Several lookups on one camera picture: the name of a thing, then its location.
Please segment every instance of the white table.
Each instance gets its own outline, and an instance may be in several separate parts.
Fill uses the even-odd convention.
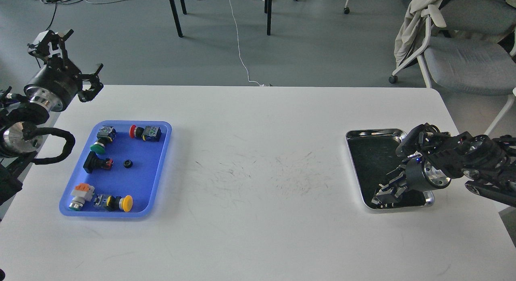
[[[81,148],[107,119],[173,125],[154,209],[138,220],[63,216]],[[457,133],[425,88],[106,86],[57,120],[76,147],[31,168],[0,223],[0,268],[39,281],[516,279],[492,201],[464,180],[429,208],[362,203],[346,132],[426,121]],[[39,156],[61,145],[49,138]]]

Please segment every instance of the robotic arm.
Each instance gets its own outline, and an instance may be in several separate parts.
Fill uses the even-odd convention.
[[[75,95],[81,102],[88,102],[103,88],[96,72],[85,75],[68,58],[65,41],[73,30],[65,34],[44,31],[39,33],[28,53],[43,60],[44,66],[28,82],[24,95],[11,93],[11,87],[0,91],[0,158],[17,158],[7,167],[0,165],[0,204],[22,189],[18,176],[30,163],[52,164],[64,160],[75,145],[70,132],[57,128],[38,128],[48,121],[49,112],[62,112]],[[83,82],[91,87],[83,90]],[[35,158],[42,136],[54,135],[66,140],[63,151],[53,158]]]
[[[372,203],[395,204],[406,191],[444,189],[466,176],[472,193],[516,207],[516,149],[511,146],[516,138],[509,135],[451,136],[434,125],[418,125],[396,149],[402,163],[379,184]]]

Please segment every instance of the blue tray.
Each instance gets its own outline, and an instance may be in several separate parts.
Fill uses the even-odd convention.
[[[106,145],[106,153],[99,158],[111,158],[113,166],[110,170],[96,169],[91,174],[84,171],[83,164],[90,152],[90,145],[95,143],[96,134],[103,125],[113,126],[117,135],[114,141]],[[162,136],[159,142],[146,142],[141,139],[131,139],[131,125],[144,128],[147,125],[161,128]],[[142,217],[148,214],[154,204],[156,191],[160,183],[166,149],[172,134],[172,126],[163,121],[102,121],[90,133],[88,141],[73,170],[72,176],[59,201],[59,211],[68,216],[92,217]],[[133,167],[123,166],[125,160],[131,160]],[[93,206],[93,199],[86,202],[81,211],[68,208],[72,201],[74,187],[79,183],[88,183],[95,187],[95,194],[114,196],[131,195],[133,208],[129,212],[105,211]]]

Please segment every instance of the caster wheel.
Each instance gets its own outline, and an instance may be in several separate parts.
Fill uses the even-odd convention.
[[[389,77],[389,82],[392,83],[392,84],[395,84],[396,81],[398,81],[398,76],[397,75],[391,75]]]

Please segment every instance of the stainless steel tray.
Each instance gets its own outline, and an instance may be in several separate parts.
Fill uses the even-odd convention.
[[[408,191],[402,201],[393,205],[377,205],[371,202],[378,184],[385,180],[385,174],[401,164],[396,156],[396,147],[407,134],[400,129],[354,130],[346,134],[346,140],[353,160],[356,178],[364,204],[374,210],[405,207],[431,206],[432,191]]]

